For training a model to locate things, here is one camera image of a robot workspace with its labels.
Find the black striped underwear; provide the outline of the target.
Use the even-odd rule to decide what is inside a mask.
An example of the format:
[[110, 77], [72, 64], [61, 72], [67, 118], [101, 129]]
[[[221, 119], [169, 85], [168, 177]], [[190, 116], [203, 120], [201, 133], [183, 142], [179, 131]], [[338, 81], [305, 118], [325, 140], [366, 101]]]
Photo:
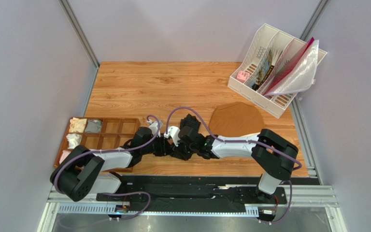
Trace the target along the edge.
[[200, 129], [200, 125], [201, 125], [201, 122], [198, 121], [196, 116], [192, 116], [191, 114], [188, 114], [186, 117], [181, 119], [179, 128], [183, 129], [184, 127], [188, 126], [198, 132]]

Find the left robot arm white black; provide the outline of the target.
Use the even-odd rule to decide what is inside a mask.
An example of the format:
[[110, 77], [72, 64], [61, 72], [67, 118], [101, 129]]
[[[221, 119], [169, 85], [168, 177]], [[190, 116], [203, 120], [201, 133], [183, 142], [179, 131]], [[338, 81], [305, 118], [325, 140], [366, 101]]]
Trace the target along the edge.
[[154, 121], [149, 127], [140, 127], [127, 145], [111, 150], [90, 150], [76, 146], [52, 172], [50, 182], [58, 193], [78, 202], [92, 193], [116, 192], [122, 181], [108, 172], [131, 168], [144, 155], [165, 156], [171, 153], [169, 139], [178, 145], [179, 128], [168, 127], [160, 132], [162, 122]]

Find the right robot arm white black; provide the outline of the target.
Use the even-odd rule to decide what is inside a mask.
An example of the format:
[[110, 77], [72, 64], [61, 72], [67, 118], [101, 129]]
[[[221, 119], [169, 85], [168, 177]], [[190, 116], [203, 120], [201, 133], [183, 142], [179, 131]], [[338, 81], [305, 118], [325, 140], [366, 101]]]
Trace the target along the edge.
[[176, 148], [184, 144], [186, 154], [197, 154], [204, 159], [254, 159], [264, 170], [257, 191], [266, 195], [273, 195], [282, 182], [290, 180], [299, 151], [295, 145], [269, 129], [246, 137], [204, 137], [189, 126], [182, 129], [171, 126], [163, 136], [172, 139]]

